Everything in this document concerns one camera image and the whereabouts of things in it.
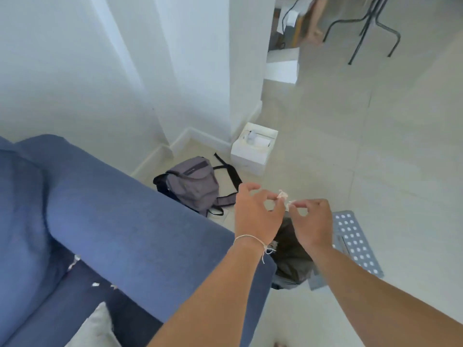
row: black garbage bag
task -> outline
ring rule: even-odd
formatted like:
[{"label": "black garbage bag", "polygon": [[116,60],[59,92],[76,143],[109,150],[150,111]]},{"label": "black garbage bag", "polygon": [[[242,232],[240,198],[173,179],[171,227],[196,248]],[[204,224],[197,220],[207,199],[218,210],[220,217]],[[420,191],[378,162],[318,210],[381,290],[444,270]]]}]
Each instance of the black garbage bag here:
[{"label": "black garbage bag", "polygon": [[288,212],[285,213],[274,241],[276,251],[270,256],[276,263],[277,269],[272,288],[293,289],[309,278],[313,261],[299,244]]}]

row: left hand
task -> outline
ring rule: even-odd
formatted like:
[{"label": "left hand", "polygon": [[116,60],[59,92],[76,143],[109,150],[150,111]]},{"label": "left hand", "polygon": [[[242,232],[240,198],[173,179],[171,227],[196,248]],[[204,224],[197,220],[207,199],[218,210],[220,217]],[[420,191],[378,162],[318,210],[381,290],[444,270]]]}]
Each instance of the left hand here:
[{"label": "left hand", "polygon": [[[278,195],[269,190],[261,190],[254,195],[250,194],[251,190],[258,189],[260,189],[260,185],[256,183],[239,185],[235,205],[235,238],[240,235],[253,235],[269,245],[283,221],[285,204],[282,198],[277,199]],[[266,210],[263,204],[268,199],[276,201],[275,207],[271,211]]]}]

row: person's leg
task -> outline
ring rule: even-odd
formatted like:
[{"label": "person's leg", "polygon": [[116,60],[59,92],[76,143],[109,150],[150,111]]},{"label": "person's leg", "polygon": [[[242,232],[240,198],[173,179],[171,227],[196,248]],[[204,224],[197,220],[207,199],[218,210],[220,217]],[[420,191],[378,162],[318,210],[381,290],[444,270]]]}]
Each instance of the person's leg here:
[{"label": "person's leg", "polygon": [[323,39],[323,32],[318,29],[318,22],[325,10],[328,0],[315,0],[312,14],[309,21],[309,29],[307,30],[306,39],[310,42],[319,45]]}]

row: gray pillow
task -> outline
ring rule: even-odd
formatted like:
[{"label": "gray pillow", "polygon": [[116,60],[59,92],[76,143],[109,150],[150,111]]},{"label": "gray pillow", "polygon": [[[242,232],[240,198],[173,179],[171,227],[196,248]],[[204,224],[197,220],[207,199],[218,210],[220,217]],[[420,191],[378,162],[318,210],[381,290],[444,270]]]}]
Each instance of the gray pillow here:
[{"label": "gray pillow", "polygon": [[121,347],[114,336],[106,303],[96,307],[65,347]]},{"label": "gray pillow", "polygon": [[62,247],[43,216],[42,171],[0,138],[0,346],[66,273]]}]

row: sofa armrest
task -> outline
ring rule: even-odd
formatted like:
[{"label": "sofa armrest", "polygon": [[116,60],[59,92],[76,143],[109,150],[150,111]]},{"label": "sofa armrest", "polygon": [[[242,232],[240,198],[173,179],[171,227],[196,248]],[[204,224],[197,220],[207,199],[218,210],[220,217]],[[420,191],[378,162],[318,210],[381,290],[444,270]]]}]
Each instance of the sofa armrest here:
[{"label": "sofa armrest", "polygon": [[[44,170],[50,233],[165,322],[225,256],[234,235],[54,135],[18,142]],[[252,339],[275,263],[252,283],[241,346]]]}]

